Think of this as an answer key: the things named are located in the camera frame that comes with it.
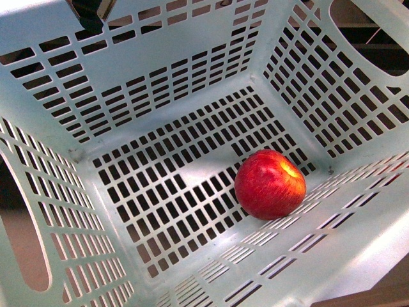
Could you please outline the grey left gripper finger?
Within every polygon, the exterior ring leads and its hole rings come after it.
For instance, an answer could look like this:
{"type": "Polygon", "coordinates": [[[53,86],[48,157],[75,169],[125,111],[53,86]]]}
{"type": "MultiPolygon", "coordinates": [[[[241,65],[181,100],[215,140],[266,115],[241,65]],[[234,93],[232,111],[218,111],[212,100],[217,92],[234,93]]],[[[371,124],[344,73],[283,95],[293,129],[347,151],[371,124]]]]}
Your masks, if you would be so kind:
{"type": "Polygon", "coordinates": [[[66,1],[81,26],[89,32],[102,32],[104,22],[114,8],[115,0],[66,1]]]}

